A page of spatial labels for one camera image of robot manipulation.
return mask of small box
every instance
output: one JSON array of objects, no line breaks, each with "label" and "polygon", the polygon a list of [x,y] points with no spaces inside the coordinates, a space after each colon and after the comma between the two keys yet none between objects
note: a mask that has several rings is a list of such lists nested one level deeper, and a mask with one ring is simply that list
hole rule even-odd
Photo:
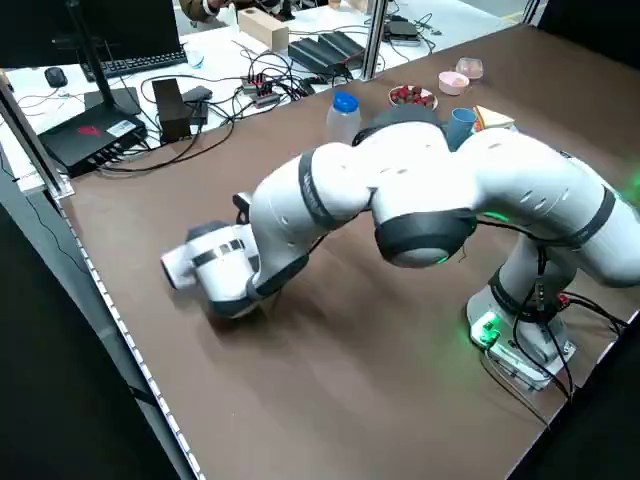
[{"label": "small box", "polygon": [[268,13],[256,8],[238,12],[238,27],[264,43],[272,52],[286,50],[289,46],[289,27]]}]

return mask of monitor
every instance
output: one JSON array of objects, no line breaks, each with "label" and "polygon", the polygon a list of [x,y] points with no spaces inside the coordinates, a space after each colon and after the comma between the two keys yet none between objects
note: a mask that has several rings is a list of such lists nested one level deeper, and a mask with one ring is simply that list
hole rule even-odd
[{"label": "monitor", "polygon": [[[68,0],[20,0],[0,17],[0,68],[86,61]],[[79,0],[102,61],[180,51],[171,0]]]}]

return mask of brown table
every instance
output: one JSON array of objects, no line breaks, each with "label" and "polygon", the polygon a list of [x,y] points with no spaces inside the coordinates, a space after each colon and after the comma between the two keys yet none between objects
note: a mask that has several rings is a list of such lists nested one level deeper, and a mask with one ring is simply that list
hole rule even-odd
[{"label": "brown table", "polygon": [[[437,73],[461,56],[481,58],[486,76],[459,98],[440,95],[443,117],[477,104],[504,112],[614,185],[637,168],[640,73],[529,27],[346,89],[370,118],[397,84],[437,91]],[[481,228],[466,259],[411,271],[380,258],[362,216],[323,243],[267,318],[227,333],[162,273],[161,254],[189,227],[232,222],[233,193],[322,143],[330,99],[315,95],[243,121],[230,141],[175,167],[129,179],[87,175],[63,206],[209,478],[504,477],[541,425],[485,373],[463,308],[506,258],[511,232]],[[606,290],[584,276],[574,290],[624,318],[640,299],[638,289]],[[567,318],[582,383],[611,334],[588,312],[570,309]],[[549,388],[534,400],[551,414],[562,399]]]}]

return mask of connector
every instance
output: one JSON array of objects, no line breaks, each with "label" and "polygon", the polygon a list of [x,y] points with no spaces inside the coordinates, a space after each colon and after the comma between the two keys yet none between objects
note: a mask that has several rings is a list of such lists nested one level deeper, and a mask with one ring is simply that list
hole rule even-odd
[{"label": "connector", "polygon": [[264,108],[278,103],[280,101],[280,94],[269,93],[263,96],[253,95],[251,98],[253,98],[256,108]]}]

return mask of metal pole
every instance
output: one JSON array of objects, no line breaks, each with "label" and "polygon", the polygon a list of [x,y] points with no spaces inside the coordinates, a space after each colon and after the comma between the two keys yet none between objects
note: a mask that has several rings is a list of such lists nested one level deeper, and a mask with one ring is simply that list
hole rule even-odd
[{"label": "metal pole", "polygon": [[93,72],[93,76],[96,79],[96,85],[98,85],[98,89],[102,94],[102,103],[106,106],[114,107],[116,105],[116,101],[113,98],[113,93],[111,92],[109,82],[107,82],[107,77],[105,77],[104,72],[102,71],[100,57],[98,56],[98,50],[94,44],[93,37],[91,36],[91,33],[84,22],[84,18],[82,17],[80,1],[67,0],[66,4],[69,14],[71,15],[71,19],[73,20],[73,24],[80,35],[80,44],[84,50],[85,57],[87,57],[89,68]]},{"label": "metal pole", "polygon": [[382,42],[382,34],[384,32],[384,17],[387,13],[387,3],[389,0],[369,0],[369,4],[373,3],[373,15],[371,17],[371,28],[369,28],[369,36],[367,37],[367,46],[364,51],[364,60],[362,62],[362,73],[360,79],[363,82],[373,80],[376,75],[376,65],[378,64],[378,52],[380,51],[380,42]]},{"label": "metal pole", "polygon": [[0,118],[4,118],[16,139],[22,146],[45,186],[56,199],[73,194],[71,185],[65,181],[49,158],[38,136],[31,128],[27,117],[18,106],[9,88],[0,82]]}]

